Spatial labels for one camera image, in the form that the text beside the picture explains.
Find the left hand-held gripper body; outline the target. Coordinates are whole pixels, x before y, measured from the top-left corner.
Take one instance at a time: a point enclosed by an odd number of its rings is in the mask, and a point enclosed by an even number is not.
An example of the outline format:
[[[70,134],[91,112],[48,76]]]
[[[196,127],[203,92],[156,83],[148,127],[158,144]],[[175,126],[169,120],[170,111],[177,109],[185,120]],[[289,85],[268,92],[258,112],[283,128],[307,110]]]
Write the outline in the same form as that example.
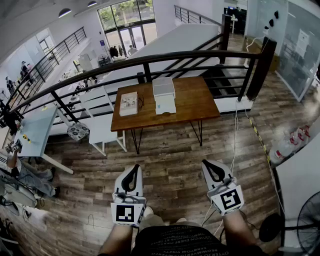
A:
[[[110,207],[113,223],[138,227],[146,209],[146,198],[118,192],[114,192],[112,198]]]

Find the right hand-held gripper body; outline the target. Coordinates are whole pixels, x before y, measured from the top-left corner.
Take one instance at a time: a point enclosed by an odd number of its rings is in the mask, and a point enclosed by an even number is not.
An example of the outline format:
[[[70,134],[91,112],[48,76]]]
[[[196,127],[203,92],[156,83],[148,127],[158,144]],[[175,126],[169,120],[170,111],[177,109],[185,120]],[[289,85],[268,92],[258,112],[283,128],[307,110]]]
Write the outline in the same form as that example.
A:
[[[235,177],[228,178],[224,183],[209,190],[207,196],[221,216],[239,210],[244,205],[242,189]]]

